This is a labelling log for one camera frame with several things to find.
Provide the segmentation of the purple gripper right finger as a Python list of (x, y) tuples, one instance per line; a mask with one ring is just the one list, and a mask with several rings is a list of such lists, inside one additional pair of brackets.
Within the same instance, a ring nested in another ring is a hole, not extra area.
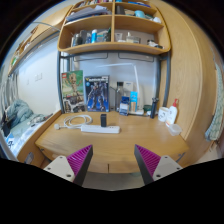
[(135, 145), (134, 155), (145, 185), (182, 169), (182, 167), (168, 155), (160, 157), (139, 145)]

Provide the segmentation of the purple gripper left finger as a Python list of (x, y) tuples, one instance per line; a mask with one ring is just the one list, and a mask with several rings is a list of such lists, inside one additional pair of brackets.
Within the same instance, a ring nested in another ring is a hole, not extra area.
[(92, 156), (93, 146), (88, 145), (69, 156), (58, 156), (44, 170), (81, 186)]

